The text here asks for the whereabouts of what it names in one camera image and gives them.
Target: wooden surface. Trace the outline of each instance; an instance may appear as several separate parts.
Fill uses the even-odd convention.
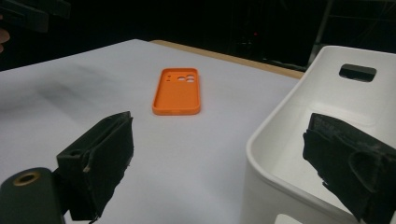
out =
[[[181,49],[181,50],[185,50],[188,52],[204,55],[207,57],[220,59],[220,60],[231,62],[231,63],[239,63],[239,64],[242,64],[245,66],[258,68],[258,69],[261,69],[264,71],[277,73],[277,74],[287,76],[287,77],[301,78],[304,74],[303,72],[294,71],[291,69],[282,68],[282,67],[274,66],[271,64],[267,64],[267,63],[258,63],[258,62],[254,62],[254,61],[247,60],[247,59],[237,58],[234,56],[216,53],[216,52],[205,50],[205,49],[193,48],[193,47],[180,45],[180,44],[176,44],[176,43],[172,43],[172,42],[168,42],[168,41],[164,41],[164,40],[153,40],[150,42],[158,44],[158,45],[163,45],[163,46],[166,46],[169,48],[173,48],[173,49]]]

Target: orange phone case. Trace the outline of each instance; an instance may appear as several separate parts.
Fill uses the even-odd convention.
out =
[[[193,115],[201,110],[199,76],[195,68],[166,68],[152,103],[156,115]]]

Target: white plastic bin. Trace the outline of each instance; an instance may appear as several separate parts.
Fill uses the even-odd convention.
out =
[[[376,70],[371,82],[340,77],[344,64]],[[242,224],[358,223],[303,158],[312,113],[341,119],[396,147],[396,55],[326,47],[247,143]]]

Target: white surface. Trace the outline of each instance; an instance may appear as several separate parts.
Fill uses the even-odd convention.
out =
[[[198,115],[151,112],[166,67],[199,70]],[[0,181],[55,169],[96,122],[130,110],[134,157],[97,223],[238,223],[248,137],[297,81],[140,40],[2,72]]]
[[[271,188],[261,196],[257,192],[256,197],[262,197],[262,207],[256,207],[257,211],[276,207],[274,213],[295,215],[304,224],[357,222],[338,198],[323,187],[315,168],[302,157],[303,133],[311,114],[319,113],[348,122],[396,147],[395,60],[395,54],[361,49],[327,47],[320,52],[301,82],[248,142],[248,159],[257,172],[255,177],[249,175],[247,188]],[[361,82],[340,77],[339,71],[346,63],[375,68],[374,80]],[[270,190],[283,193],[285,200],[266,195]],[[249,213],[246,217],[262,216],[254,215],[253,209],[245,210]],[[262,223],[263,219],[257,219],[257,223]]]

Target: white table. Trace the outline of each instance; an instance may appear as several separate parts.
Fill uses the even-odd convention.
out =
[[[198,115],[151,112],[166,67],[199,70]],[[97,223],[236,224],[246,142],[297,81],[140,40],[2,72],[0,182],[54,170],[91,126],[129,110],[134,157]]]

